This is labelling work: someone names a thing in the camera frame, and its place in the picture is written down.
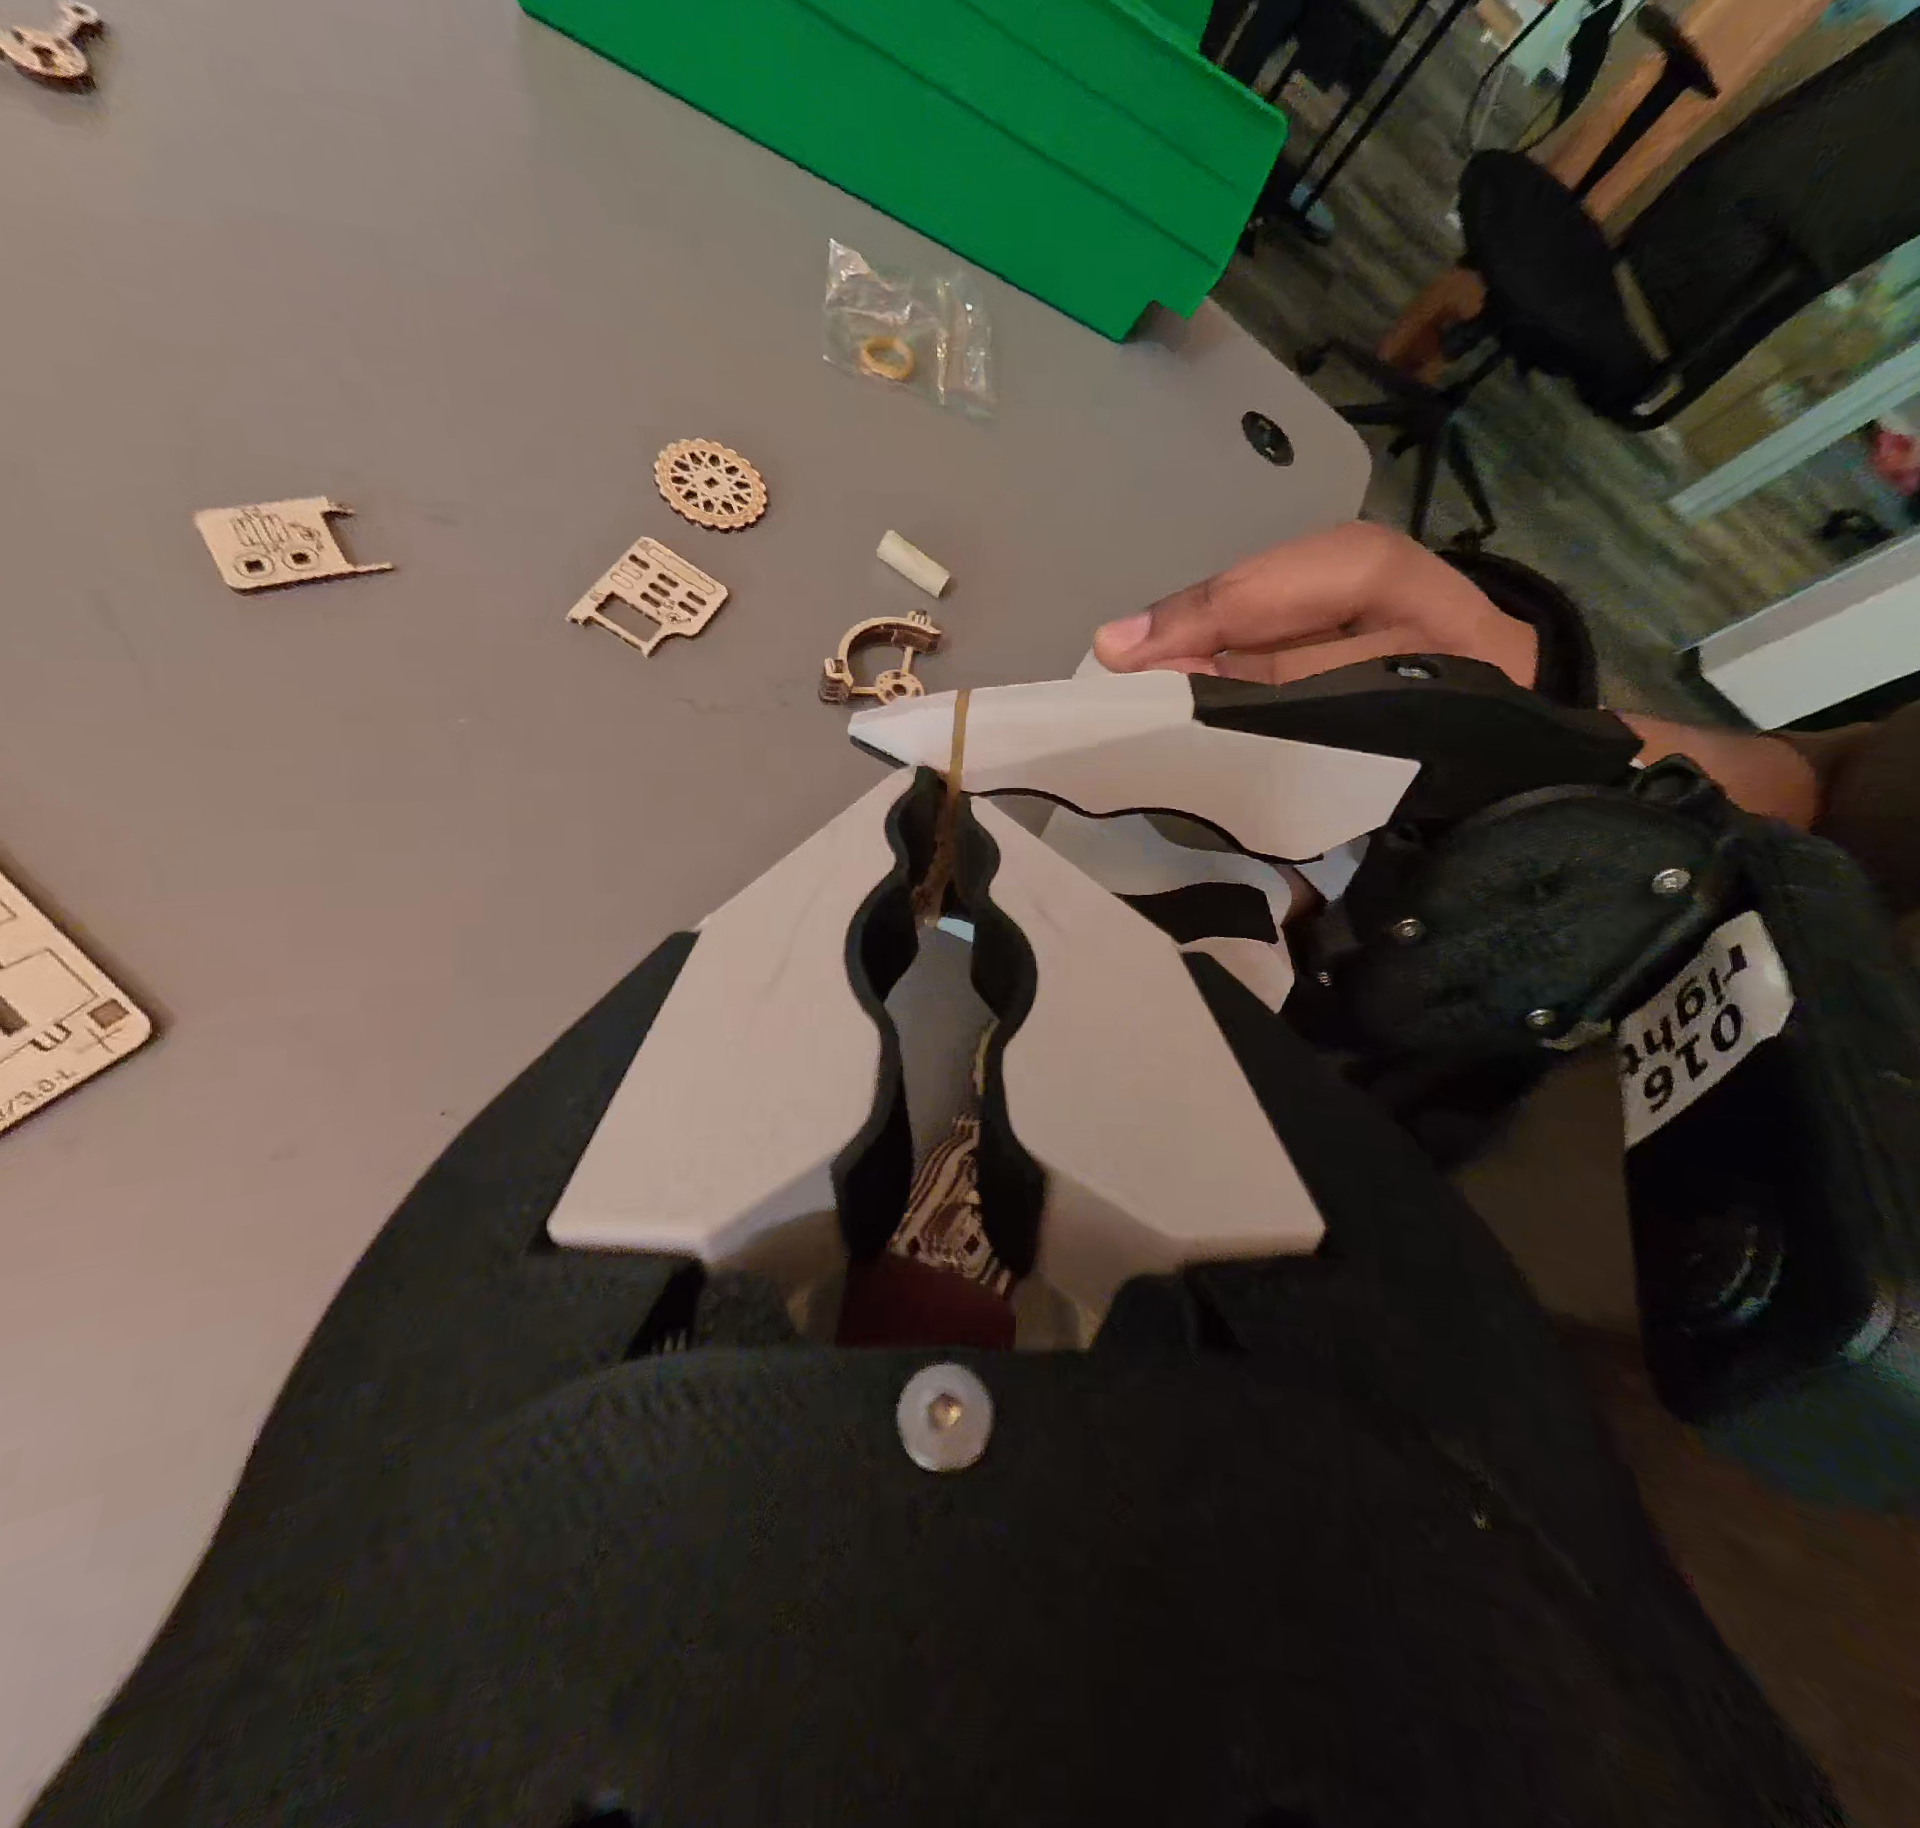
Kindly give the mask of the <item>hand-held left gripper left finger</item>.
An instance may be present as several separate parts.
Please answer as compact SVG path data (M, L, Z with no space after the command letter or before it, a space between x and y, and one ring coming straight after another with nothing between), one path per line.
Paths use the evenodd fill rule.
M703 919L554 1246L815 1272L894 1236L914 1138L886 1000L918 946L917 838L899 770Z

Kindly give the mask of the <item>grey desk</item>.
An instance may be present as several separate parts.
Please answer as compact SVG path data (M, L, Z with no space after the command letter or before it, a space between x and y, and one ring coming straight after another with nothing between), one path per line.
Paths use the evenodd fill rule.
M93 95L5 74L5 859L156 1042L5 1136L5 1823L419 1174L873 783L816 687L913 597L885 529L936 687L1048 680L1370 477L1215 304L1115 344L983 281L990 419L838 373L827 239L947 254L517 0L82 3ZM764 519L661 504L688 437ZM228 591L193 515L313 495L397 569ZM641 536L732 593L646 661L565 620Z

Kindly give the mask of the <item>person's right hand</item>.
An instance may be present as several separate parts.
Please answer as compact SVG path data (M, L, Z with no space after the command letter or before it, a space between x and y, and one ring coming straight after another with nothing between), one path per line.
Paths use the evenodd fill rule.
M1109 673L1259 685L1424 656L1473 661L1524 687L1540 664L1532 625L1424 545L1370 520L1273 545L1092 637L1092 657Z

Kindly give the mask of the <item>patterned wooden puzzle sheet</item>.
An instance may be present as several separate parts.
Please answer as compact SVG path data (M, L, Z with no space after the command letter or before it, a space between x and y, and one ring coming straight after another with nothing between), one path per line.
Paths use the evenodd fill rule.
M967 1092L947 1133L929 1145L914 1168L908 1202L886 1251L1005 1299L1015 1278L990 1246L976 1187L990 1032L985 1028L972 1048Z

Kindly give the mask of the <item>black wristband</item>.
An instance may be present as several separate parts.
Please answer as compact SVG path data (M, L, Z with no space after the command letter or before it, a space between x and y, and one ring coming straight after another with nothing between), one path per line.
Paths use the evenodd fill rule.
M1550 577L1485 549L1440 549L1437 560L1468 578L1501 616L1533 637L1530 687L1542 698L1597 712L1597 647L1572 597Z

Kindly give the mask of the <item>curved wooden arc piece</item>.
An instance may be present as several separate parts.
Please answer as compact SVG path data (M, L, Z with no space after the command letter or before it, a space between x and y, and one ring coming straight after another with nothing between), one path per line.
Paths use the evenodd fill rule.
M926 611L869 616L845 631L825 657L819 698L830 708L890 708L924 696L918 664L943 647L944 631Z

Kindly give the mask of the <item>white ledge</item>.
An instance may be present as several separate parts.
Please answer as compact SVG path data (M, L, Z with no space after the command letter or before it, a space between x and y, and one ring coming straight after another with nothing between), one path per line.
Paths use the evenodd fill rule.
M1763 731L1915 694L1917 245L1763 339L1664 435L1671 517L1708 545L1772 545L1763 604L1683 661Z

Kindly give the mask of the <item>small clear plastic bag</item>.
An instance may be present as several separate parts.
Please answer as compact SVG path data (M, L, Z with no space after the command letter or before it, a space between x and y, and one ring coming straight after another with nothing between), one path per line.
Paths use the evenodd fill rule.
M963 268L890 268L830 238L821 335L825 364L845 374L972 419L999 414L997 325Z

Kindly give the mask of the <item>slotted wooden panel piece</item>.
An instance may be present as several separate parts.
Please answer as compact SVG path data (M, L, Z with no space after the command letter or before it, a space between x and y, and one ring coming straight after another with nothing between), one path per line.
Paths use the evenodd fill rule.
M627 545L565 611L571 625L600 627L645 661L670 641L701 637L730 589L657 538Z

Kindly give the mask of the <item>round wooden gear piece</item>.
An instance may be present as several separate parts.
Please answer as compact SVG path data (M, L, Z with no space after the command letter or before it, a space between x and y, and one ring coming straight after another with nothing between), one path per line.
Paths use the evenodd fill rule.
M661 504L710 532L740 532L764 519L768 495L761 471L736 450L707 437L676 439L654 462Z

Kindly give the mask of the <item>black office chair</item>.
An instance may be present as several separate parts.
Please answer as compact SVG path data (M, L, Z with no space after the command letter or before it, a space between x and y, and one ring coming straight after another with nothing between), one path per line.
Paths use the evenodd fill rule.
M1899 130L1893 109L1915 90L1915 15L1748 114L1611 236L1590 204L1597 187L1682 99L1722 95L1668 15L1643 6L1634 25L1652 41L1657 79L1577 182L1517 149L1468 159L1456 213L1480 304L1441 333L1440 355L1485 352L1473 371L1427 379L1338 339L1297 354L1300 374L1338 358L1387 393L1337 414L1357 428L1387 428L1391 457L1412 455L1416 540L1441 467L1477 519L1453 549L1480 551L1497 529L1460 412L1503 364L1557 377L1592 414L1647 433L1912 234L1880 156Z

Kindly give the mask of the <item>large wooden puzzle sheet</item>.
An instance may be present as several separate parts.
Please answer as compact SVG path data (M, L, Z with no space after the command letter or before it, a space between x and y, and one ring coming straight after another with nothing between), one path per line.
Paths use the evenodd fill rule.
M153 1032L130 991L1 875L1 1132L125 1062Z

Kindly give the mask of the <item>wooden piece with two prongs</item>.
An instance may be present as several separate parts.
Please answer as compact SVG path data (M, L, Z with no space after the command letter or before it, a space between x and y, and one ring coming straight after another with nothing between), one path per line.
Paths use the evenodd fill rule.
M235 593L267 593L395 573L390 561L356 561L333 520L356 510L325 495L207 507L193 515L211 563Z

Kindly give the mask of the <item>green plastic bin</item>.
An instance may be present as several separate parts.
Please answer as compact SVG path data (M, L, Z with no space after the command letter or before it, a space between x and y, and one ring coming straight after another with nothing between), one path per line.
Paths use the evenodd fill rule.
M1192 315L1284 154L1215 0L518 0L1111 340Z

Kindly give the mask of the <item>small wooden bracket piece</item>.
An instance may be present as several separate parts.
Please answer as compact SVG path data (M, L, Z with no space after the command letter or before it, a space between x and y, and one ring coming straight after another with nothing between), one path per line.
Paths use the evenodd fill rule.
M43 25L1 25L1 57L38 85L91 90L96 70L87 48L101 41L105 29L106 21L93 6L58 0Z

